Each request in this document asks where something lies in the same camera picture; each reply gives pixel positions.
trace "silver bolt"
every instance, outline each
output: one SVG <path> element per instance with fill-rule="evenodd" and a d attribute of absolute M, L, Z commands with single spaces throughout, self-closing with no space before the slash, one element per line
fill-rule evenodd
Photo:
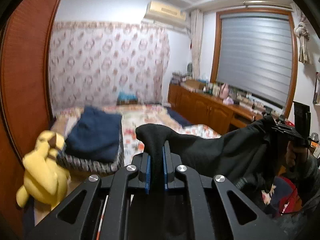
<path fill-rule="evenodd" d="M 136 169 L 137 169 L 136 165 L 131 164 L 127 166 L 128 171 L 135 171 Z"/>
<path fill-rule="evenodd" d="M 187 170 L 187 167 L 185 165 L 179 165 L 179 166 L 177 166 L 177 170 L 181 171 L 181 172 L 184 172 L 184 171 Z"/>
<path fill-rule="evenodd" d="M 223 175 L 216 175 L 214 177 L 214 179 L 217 181 L 217 182 L 224 182 L 226 180 L 226 178 L 223 176 Z"/>
<path fill-rule="evenodd" d="M 91 175 L 90 177 L 89 177 L 89 181 L 91 181 L 91 182 L 95 182 L 95 181 L 97 181 L 99 179 L 99 177 L 98 177 L 98 175 Z"/>

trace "zebra blind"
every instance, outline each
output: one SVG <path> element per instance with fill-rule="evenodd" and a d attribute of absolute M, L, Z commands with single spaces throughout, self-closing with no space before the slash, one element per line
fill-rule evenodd
<path fill-rule="evenodd" d="M 281 106 L 287 101 L 292 67 L 289 17 L 273 13 L 221 15 L 217 81 Z"/>

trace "wall-mounted air conditioner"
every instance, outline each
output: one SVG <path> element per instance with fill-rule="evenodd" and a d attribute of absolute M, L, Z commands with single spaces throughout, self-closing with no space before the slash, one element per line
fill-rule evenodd
<path fill-rule="evenodd" d="M 179 8 L 160 2 L 148 3 L 145 19 L 158 21 L 179 28 L 191 29 L 189 15 Z"/>

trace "yellow duck plush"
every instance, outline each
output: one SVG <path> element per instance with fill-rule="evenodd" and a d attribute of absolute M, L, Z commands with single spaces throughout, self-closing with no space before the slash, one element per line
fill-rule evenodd
<path fill-rule="evenodd" d="M 23 185 L 16 194 L 18 205 L 23 208 L 29 195 L 55 208 L 67 194 L 69 171 L 56 163 L 58 150 L 64 146 L 62 135 L 54 131 L 43 131 L 33 151 L 23 157 L 25 167 Z"/>

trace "pink bottle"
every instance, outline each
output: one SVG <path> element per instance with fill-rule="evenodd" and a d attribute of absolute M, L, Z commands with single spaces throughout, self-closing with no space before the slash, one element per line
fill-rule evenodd
<path fill-rule="evenodd" d="M 229 96 L 229 85 L 225 83 L 221 87 L 219 97 L 222 99 L 226 99 L 228 96 Z"/>

